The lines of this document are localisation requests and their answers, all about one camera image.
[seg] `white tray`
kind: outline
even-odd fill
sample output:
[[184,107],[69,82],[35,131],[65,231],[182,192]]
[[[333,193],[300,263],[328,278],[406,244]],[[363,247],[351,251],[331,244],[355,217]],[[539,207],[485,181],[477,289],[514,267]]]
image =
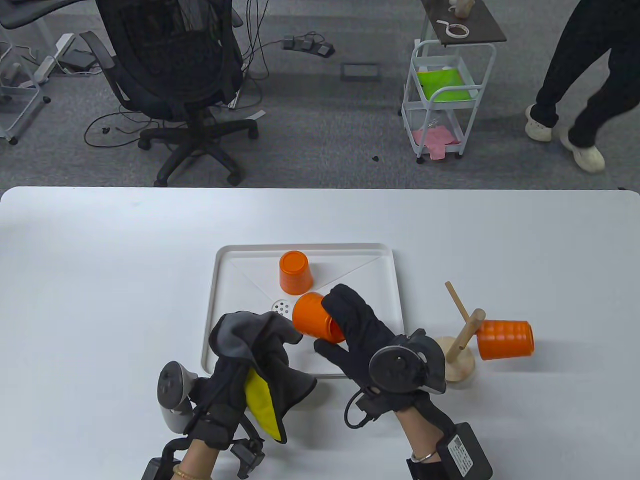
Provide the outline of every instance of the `white tray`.
[[[280,257],[289,250],[300,250],[307,255],[314,277],[312,291],[326,295],[333,286],[346,284],[370,304],[378,318],[395,334],[404,333],[394,256],[385,245],[226,246],[216,255],[202,345],[202,368],[209,374],[217,360],[209,348],[209,334],[222,315],[238,310],[258,314],[276,310],[291,318],[299,296],[284,293],[278,278]],[[305,336],[298,345],[285,346],[290,366],[316,376],[344,376],[339,368],[314,352],[313,341],[313,338]]]

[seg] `orange cup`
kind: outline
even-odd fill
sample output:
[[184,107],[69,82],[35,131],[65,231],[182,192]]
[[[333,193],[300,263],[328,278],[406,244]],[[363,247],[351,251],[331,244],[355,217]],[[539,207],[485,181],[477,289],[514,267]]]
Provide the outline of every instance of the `orange cup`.
[[531,356],[536,349],[529,322],[485,320],[477,331],[477,338],[483,360]]
[[289,295],[302,295],[314,284],[307,256],[292,250],[280,257],[280,288]]
[[300,297],[293,307],[293,326],[304,335],[331,343],[344,342],[342,330],[322,306],[323,298],[315,292]]

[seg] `bracelet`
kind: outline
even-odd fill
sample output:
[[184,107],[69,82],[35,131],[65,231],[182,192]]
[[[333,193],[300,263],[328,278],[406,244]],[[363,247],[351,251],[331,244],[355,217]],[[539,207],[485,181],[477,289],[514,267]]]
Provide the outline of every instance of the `bracelet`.
[[422,457],[422,458],[416,458],[416,457],[415,457],[415,453],[411,452],[411,461],[412,461],[412,462],[414,462],[414,463],[422,463],[423,461],[430,459],[430,458],[431,458],[432,456],[434,456],[436,453],[438,453],[438,451],[437,451],[437,450],[435,450],[435,451],[433,451],[433,452],[429,453],[427,456],[424,456],[424,457]]
[[178,475],[180,478],[183,478],[184,480],[211,480],[210,478],[204,479],[204,478],[192,477],[191,475],[188,475],[188,474],[184,473],[180,469],[180,465],[182,465],[182,464],[178,463],[177,465],[173,466],[173,473]]

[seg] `black battery pack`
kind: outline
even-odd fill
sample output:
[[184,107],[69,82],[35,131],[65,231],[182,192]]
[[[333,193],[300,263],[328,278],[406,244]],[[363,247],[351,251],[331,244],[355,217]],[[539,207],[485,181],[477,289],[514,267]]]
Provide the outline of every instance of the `black battery pack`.
[[436,445],[449,480],[489,480],[493,469],[471,426],[456,424],[455,432]]

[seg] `white tape roll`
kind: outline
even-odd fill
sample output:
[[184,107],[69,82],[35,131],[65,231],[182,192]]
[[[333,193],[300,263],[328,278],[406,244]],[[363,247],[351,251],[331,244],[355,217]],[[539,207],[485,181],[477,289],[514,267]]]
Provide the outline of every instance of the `white tape roll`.
[[[451,38],[466,38],[469,36],[469,28],[467,28],[466,25],[463,25],[460,23],[449,23],[444,20],[436,20],[436,23],[446,25],[447,29],[445,31],[447,32],[447,35],[449,35]],[[460,28],[464,33],[461,33],[461,34],[452,33],[451,32],[452,28]]]

